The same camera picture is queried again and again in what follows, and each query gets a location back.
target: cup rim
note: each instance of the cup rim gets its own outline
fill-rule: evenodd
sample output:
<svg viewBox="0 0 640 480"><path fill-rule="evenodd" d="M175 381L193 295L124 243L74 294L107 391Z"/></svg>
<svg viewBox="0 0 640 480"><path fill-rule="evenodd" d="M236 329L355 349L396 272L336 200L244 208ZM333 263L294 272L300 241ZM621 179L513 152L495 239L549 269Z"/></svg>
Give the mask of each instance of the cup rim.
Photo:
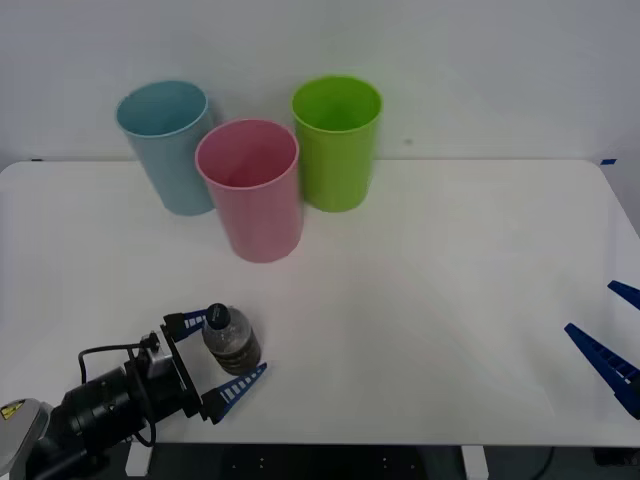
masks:
<svg viewBox="0 0 640 480"><path fill-rule="evenodd" d="M329 78L342 78L342 79L349 79L349 80L355 80L358 83L361 83L363 85L365 85L366 87L370 88L373 93L376 94L376 97L378 97L378 100L380 101L380 108L378 108L378 112L375 114L375 116L369 120L367 123L365 123L364 125L360 125L359 127L355 127L355 128L350 128L348 130L325 130L324 128L318 128L318 127L314 127L313 125L305 122L304 120L302 120L300 118L300 116L298 116L298 114L296 113L295 108L293 108L293 101L296 98L296 95L298 94L298 92L300 90L302 90L304 87L306 87L307 85L311 84L311 83L315 83L315 82L319 82L320 80L326 80ZM295 118L296 122L299 122L300 124L304 125L305 127L315 131L315 132L320 132L320 133L330 133L332 135L343 135L346 133L353 133L353 132L357 132L358 130L362 130L365 129L367 127L369 127L370 125L372 125L373 123L375 123L378 118L380 118L380 114L382 113L382 109L384 107L384 100L382 98L382 94L378 91L378 89L376 87L373 86L372 83L369 83L366 80L363 80L362 78L356 77L355 75L347 75L347 74L329 74L329 75L321 75L319 77L315 77L312 78L310 80L307 80L306 82L304 82L302 85L300 85L298 88L296 88L295 92L293 92L293 95L291 96L291 100L289 102L289 106L291 108L291 113L293 113L293 118Z"/></svg>
<svg viewBox="0 0 640 480"><path fill-rule="evenodd" d="M296 148L296 150L295 150L295 152L293 154L293 160L291 161L291 164L285 169L284 172L282 172L277 177L272 178L268 182L260 183L258 185L253 185L251 187L233 187L231 185L225 185L224 183L220 183L220 182L217 182L217 181L209 178L207 175L205 175L205 173L200 168L200 149L202 148L204 143L208 140L208 138L210 136L213 136L213 134L215 134L216 132L219 132L220 130L224 130L227 127L230 127L230 126L233 126L233 125L237 125L239 123L247 123L247 122L251 122L251 123L253 123L253 122L267 123L267 124L275 125L276 127L282 129L289 136L289 138L291 138L291 140L293 141L293 145ZM225 123L223 123L221 125L218 125L213 130L211 130L209 133L207 133L204 137L202 137L202 140L200 140L200 142L198 143L198 146L196 147L195 164L196 164L196 170L198 171L200 176L202 176L202 178L205 180L205 182L212 183L213 185L215 185L217 187L220 187L220 188L223 188L225 190L248 191L248 190L258 190L258 189L261 189L261 188L264 188L264 187L268 187L269 185L271 185L271 184L277 182L278 180L280 180L281 178L283 178L285 175L289 174L291 172L291 170L293 170L294 168L297 167L299 156L300 156L300 145L298 144L298 139L296 138L296 136L293 134L293 132L289 128L285 127L284 125L279 124L278 122L274 122L272 120L265 120L265 119L262 119L262 118L239 118L237 120L231 120L229 122L225 122Z"/></svg>
<svg viewBox="0 0 640 480"><path fill-rule="evenodd" d="M141 90L144 90L145 88L148 88L148 87L152 87L154 85L160 85L160 84L163 84L163 83L182 83L184 85L189 85L190 87L195 87L200 92L200 94L202 94L202 96L204 98L204 108L202 109L202 112L200 112L200 114L195 118L195 120L193 120L188 125L185 125L184 127L180 127L178 130L173 130L172 132L162 133L160 135L142 135L140 133L135 133L135 132L132 132L129 129L125 128L124 125L122 125L120 123L120 121L118 120L118 112L120 111L120 107L122 107L122 104L125 101L127 101L127 99L129 97L131 97L132 95L140 92ZM127 95L125 95L125 97L123 99L121 99L118 102L118 106L116 107L116 110L115 110L115 113L114 113L114 117L115 117L115 120L116 120L116 124L118 125L118 128L120 128L120 130L122 130L126 135L130 135L130 136L136 137L136 138L154 138L155 139L155 138L170 137L172 135L177 135L179 133L184 132L185 130L190 129L196 123L198 123L200 120L202 120L202 117L204 117L207 114L208 111L209 111L209 97L204 92L204 90L202 90L196 84L191 83L191 82L187 82L186 80L167 79L167 80L159 80L159 81L156 81L156 82L145 83L144 85L142 85L142 86L132 90L131 92L129 92Z"/></svg>

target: cup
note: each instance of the cup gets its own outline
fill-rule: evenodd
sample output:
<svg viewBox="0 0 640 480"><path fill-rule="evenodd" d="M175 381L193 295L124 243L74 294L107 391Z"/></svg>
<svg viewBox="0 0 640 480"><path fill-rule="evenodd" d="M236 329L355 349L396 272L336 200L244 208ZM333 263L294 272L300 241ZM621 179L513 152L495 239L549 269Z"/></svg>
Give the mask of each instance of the cup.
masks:
<svg viewBox="0 0 640 480"><path fill-rule="evenodd" d="M291 106L305 200L327 212L357 207L369 189L382 97L358 78L326 76L302 85Z"/></svg>
<svg viewBox="0 0 640 480"><path fill-rule="evenodd" d="M295 136L267 120L226 123L198 145L196 167L241 258L273 262L298 245L298 151Z"/></svg>
<svg viewBox="0 0 640 480"><path fill-rule="evenodd" d="M213 208L193 165L198 142L213 128L202 90L181 81L151 83L120 102L116 122L167 210L198 215Z"/></svg>

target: pink cup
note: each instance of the pink cup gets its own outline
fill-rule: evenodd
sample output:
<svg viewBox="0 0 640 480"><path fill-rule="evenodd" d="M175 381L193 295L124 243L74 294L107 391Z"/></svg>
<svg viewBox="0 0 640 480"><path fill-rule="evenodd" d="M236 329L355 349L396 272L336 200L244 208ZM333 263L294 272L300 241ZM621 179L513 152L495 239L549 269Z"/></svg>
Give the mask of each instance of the pink cup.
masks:
<svg viewBox="0 0 640 480"><path fill-rule="evenodd" d="M209 132L196 150L233 250L250 262L273 262L302 233L298 142L267 120L237 120Z"/></svg>

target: plastic bottle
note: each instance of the plastic bottle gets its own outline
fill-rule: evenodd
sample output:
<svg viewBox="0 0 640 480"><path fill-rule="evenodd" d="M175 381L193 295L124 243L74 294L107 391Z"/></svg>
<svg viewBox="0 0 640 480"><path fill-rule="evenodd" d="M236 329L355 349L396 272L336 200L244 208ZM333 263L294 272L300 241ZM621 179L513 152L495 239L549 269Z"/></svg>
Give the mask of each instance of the plastic bottle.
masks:
<svg viewBox="0 0 640 480"><path fill-rule="evenodd" d="M202 338L220 366L231 375L244 375L260 362L260 345L249 320L233 307L214 303L207 308Z"/></svg>

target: warning label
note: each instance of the warning label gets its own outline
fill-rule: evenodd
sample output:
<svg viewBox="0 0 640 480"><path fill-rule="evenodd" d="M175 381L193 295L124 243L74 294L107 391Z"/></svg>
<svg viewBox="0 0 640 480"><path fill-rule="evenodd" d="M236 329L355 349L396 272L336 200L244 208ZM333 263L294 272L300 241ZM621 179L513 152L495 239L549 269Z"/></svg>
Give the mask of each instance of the warning label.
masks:
<svg viewBox="0 0 640 480"><path fill-rule="evenodd" d="M0 409L0 415L5 420L9 420L11 416L16 413L20 407L24 404L24 400L20 400L19 402L10 403L9 405L5 405Z"/></svg>

